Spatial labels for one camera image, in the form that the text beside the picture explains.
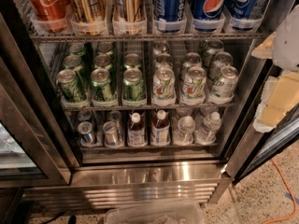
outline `bottle cap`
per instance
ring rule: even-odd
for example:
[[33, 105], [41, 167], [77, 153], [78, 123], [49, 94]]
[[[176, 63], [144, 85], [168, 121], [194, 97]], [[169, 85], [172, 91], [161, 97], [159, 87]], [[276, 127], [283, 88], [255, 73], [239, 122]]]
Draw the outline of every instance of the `bottle cap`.
[[166, 118], [166, 112], [163, 110], [159, 110], [157, 113], [157, 118], [158, 119], [165, 119]]
[[138, 123], [140, 121], [140, 115], [138, 113], [134, 113], [131, 119], [133, 123]]
[[211, 114], [211, 118], [212, 118], [212, 120], [219, 120], [219, 119], [221, 119], [221, 115], [218, 112], [213, 112]]

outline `speckled floor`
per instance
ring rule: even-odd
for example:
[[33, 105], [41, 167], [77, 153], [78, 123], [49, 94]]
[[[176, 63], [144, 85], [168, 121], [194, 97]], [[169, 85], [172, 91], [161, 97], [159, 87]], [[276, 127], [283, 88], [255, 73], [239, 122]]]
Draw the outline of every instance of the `speckled floor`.
[[[299, 198], [299, 142], [276, 155], [275, 160], [296, 198]], [[271, 161], [246, 177], [239, 184], [228, 188], [217, 204], [206, 204], [202, 211], [206, 224], [258, 224], [273, 217], [292, 213], [292, 200], [278, 171]], [[59, 217], [51, 224], [67, 224], [69, 215]], [[76, 213], [77, 224], [103, 224], [104, 212]], [[30, 224], [41, 224], [53, 214], [32, 215]], [[298, 224], [299, 214], [291, 220], [276, 223]]]

